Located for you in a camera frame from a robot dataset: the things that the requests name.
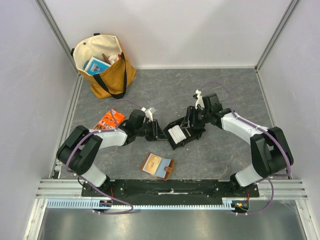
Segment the white wall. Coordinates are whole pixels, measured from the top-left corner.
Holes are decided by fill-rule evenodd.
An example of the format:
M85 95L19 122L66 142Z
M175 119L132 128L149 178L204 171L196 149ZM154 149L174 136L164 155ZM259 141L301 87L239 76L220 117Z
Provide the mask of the white wall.
M135 67L254 66L290 0L46 0L71 48L117 35Z
M260 76L276 124L294 158L320 223L320 1L302 0L262 66Z
M0 235L22 239L76 80L32 0L0 3Z

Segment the orange book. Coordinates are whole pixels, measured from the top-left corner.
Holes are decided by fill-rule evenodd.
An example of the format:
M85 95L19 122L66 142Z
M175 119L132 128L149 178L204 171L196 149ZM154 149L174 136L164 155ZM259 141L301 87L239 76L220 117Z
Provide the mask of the orange book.
M118 123L118 125L120 125L124 120L125 120L125 115L123 115L122 113L112 109L112 114L116 120L116 122ZM111 116L110 111L108 111L103 118L101 118L101 120L95 125L95 127L93 128L94 130L104 130L104 129L115 129L116 128L116 123L114 121L114 119Z

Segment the gray floor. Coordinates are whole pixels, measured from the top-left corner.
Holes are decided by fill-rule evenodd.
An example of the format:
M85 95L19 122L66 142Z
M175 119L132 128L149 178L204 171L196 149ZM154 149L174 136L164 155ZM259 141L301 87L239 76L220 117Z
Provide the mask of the gray floor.
M265 201L250 202L253 211ZM38 240L306 240L294 201L274 201L262 214L219 210L142 210L98 215L87 209L47 209Z
M126 98L146 108L154 107L154 117L162 128L185 115L194 105L195 90L207 81L224 83L235 98L234 109L261 126L271 127L266 105L253 69L158 69L138 70L128 87ZM231 106L225 90L209 85L204 94L217 93L224 108ZM93 128L109 110L113 98L97 99L90 84L83 82L72 129L77 125ZM120 102L115 109L127 117L135 108ZM112 179L146 179L151 176L139 170L148 152L175 159L171 179L228 179L251 163L250 147L237 136L207 124L200 140L172 150L167 141L147 142L139 137L122 147L99 151L95 164ZM74 178L63 168L61 178Z

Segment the blue book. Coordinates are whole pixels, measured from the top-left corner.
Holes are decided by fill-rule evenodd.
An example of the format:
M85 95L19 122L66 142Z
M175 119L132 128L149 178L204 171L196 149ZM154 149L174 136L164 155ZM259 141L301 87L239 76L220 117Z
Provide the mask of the blue book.
M95 75L104 72L107 68L109 68L111 65L99 60L96 57L91 57L88 64L86 65L84 71L87 72L90 75Z

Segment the yellow tote bag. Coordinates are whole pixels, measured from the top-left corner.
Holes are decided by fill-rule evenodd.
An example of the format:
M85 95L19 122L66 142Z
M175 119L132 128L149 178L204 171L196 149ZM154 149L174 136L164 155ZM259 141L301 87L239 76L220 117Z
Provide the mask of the yellow tote bag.
M121 58L105 71L90 75L84 71L84 65L91 57L104 60L106 56L121 55ZM98 99L124 97L134 80L136 69L131 66L128 56L118 38L114 35L95 33L94 36L79 42L71 51L76 68L84 78L91 83L91 90Z

